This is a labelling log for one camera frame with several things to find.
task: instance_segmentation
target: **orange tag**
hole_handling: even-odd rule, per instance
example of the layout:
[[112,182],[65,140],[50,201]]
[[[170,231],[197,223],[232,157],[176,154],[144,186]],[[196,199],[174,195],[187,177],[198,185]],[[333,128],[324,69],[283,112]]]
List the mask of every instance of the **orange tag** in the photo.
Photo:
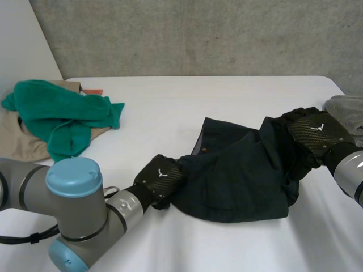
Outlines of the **orange tag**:
[[84,93],[88,95],[102,95],[103,89],[83,89]]

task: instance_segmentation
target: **light blue joint cap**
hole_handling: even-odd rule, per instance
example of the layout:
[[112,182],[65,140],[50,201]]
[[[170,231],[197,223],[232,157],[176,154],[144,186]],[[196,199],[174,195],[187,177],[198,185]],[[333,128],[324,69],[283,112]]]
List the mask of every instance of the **light blue joint cap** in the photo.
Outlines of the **light blue joint cap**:
[[61,272],[87,272],[90,269],[77,254],[58,240],[49,245],[48,254]]
[[88,158],[71,158],[49,168],[45,178],[48,189],[67,198],[81,198],[96,192],[102,186],[98,164]]

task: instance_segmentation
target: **white logo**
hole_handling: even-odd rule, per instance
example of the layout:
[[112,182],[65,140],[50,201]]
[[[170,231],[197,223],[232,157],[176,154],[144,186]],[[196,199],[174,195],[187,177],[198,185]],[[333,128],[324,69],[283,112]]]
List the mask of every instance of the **white logo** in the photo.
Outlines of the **white logo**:
[[163,175],[162,172],[160,172],[160,168],[159,168],[159,177],[167,177],[168,175]]
[[311,129],[323,131],[323,127],[324,127],[324,123],[322,123],[322,126],[320,126],[320,127],[311,127]]

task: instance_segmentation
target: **white wall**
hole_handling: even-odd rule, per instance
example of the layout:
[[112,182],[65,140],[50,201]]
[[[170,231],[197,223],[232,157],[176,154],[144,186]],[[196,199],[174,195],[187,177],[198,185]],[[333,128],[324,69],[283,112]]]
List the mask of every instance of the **white wall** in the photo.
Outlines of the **white wall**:
[[0,0],[0,99],[26,79],[62,76],[29,1]]

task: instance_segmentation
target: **beige cloth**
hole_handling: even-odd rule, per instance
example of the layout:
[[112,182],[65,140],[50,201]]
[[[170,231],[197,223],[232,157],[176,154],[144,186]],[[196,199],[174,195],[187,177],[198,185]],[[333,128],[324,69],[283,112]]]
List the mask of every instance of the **beige cloth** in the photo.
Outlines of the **beige cloth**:
[[[79,92],[79,82],[52,82],[70,91]],[[110,127],[91,129],[91,141]],[[49,158],[47,143],[35,137],[21,121],[18,112],[6,111],[0,124],[0,157],[35,162]]]

